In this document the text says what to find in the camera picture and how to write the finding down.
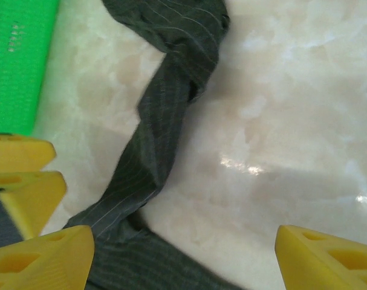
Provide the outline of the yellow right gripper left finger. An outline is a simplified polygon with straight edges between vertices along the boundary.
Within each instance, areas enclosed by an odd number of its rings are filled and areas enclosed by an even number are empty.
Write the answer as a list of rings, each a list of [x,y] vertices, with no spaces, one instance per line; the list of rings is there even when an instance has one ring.
[[[93,234],[86,225],[1,247],[0,289],[82,290],[93,256]]]

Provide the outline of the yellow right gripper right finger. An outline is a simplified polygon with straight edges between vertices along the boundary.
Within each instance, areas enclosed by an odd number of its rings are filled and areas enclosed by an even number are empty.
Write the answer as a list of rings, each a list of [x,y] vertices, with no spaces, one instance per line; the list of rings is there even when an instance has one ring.
[[[275,253],[285,288],[367,289],[367,245],[281,225]]]

